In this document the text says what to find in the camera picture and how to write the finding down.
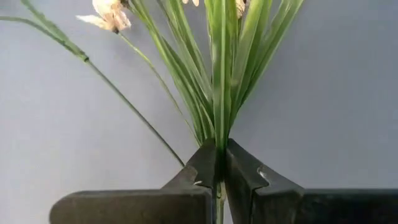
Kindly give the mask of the white artificial flower bunch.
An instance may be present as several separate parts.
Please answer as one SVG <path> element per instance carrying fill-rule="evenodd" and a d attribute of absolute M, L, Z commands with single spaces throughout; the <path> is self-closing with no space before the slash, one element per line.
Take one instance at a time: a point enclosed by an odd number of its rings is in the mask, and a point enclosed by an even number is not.
<path fill-rule="evenodd" d="M 92 0 L 93 15 L 80 20 L 116 35 L 131 26 L 127 12 L 146 26 L 201 146 L 213 139 L 217 151 L 216 223 L 229 205 L 225 184 L 229 134 L 242 105 L 267 68 L 303 0 L 157 0 L 176 46 L 160 33 L 143 0 Z"/>

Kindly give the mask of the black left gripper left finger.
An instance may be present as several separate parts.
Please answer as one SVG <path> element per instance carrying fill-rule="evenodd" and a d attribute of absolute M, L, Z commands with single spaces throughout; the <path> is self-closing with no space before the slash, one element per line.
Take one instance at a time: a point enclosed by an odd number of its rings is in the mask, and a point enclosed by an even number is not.
<path fill-rule="evenodd" d="M 87 190 L 58 200 L 50 224 L 215 224 L 217 151 L 206 140 L 159 189 Z"/>

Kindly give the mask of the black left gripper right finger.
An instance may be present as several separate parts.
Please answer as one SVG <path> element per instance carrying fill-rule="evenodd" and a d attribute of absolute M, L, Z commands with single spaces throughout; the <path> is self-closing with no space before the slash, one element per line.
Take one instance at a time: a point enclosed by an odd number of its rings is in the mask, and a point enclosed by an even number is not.
<path fill-rule="evenodd" d="M 398 224 L 398 189 L 305 189 L 233 139 L 225 154 L 234 224 Z"/>

